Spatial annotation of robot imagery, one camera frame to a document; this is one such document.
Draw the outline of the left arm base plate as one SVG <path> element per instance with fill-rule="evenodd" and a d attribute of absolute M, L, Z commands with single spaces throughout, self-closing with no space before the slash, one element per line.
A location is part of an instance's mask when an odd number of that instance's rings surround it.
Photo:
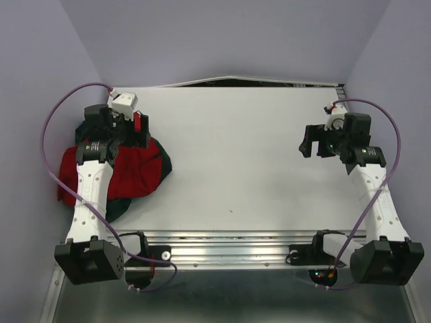
<path fill-rule="evenodd" d="M 143 258 L 161 260 L 166 262 L 170 260 L 170 257 L 172 254 L 172 248 L 169 245 L 161 245 L 161 246 L 149 245 L 147 248 L 141 247 L 141 250 L 139 252 L 136 252 L 135 254 Z M 125 262 L 125 266 L 126 267 L 151 267 L 151 266 L 168 267 L 168 264 L 144 262 L 144 261 L 135 259 L 133 257 L 128 257 L 127 261 Z"/>

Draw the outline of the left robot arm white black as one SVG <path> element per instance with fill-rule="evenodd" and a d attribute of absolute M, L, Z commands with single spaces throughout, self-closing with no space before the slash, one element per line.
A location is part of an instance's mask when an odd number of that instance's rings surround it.
<path fill-rule="evenodd" d="M 108 187 L 119 147 L 146 148 L 149 118 L 134 112 L 134 103 L 97 104 L 84 110 L 85 129 L 75 154 L 78 198 L 66 242 L 55 260 L 74 285 L 120 279 L 123 252 L 107 240 Z"/>

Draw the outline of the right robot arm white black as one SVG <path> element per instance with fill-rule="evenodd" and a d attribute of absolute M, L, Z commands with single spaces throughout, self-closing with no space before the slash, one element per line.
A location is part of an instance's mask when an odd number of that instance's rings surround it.
<path fill-rule="evenodd" d="M 366 242 L 359 244 L 339 231 L 319 230 L 312 243 L 293 254 L 291 263 L 344 264 L 355 283 L 404 286 L 424 257 L 421 243 L 411 241 L 403 228 L 388 187 L 386 160 L 370 145 L 371 117 L 345 113 L 330 116 L 326 124 L 308 125 L 299 150 L 310 157 L 318 144 L 319 157 L 339 157 L 364 207 L 361 217 Z"/>

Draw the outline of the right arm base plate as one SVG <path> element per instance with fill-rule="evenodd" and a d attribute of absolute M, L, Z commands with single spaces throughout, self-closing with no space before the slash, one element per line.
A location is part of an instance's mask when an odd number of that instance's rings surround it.
<path fill-rule="evenodd" d="M 316 251 L 311 244 L 291 244 L 286 262 L 292 266 L 329 266 L 335 262 L 335 257 Z"/>

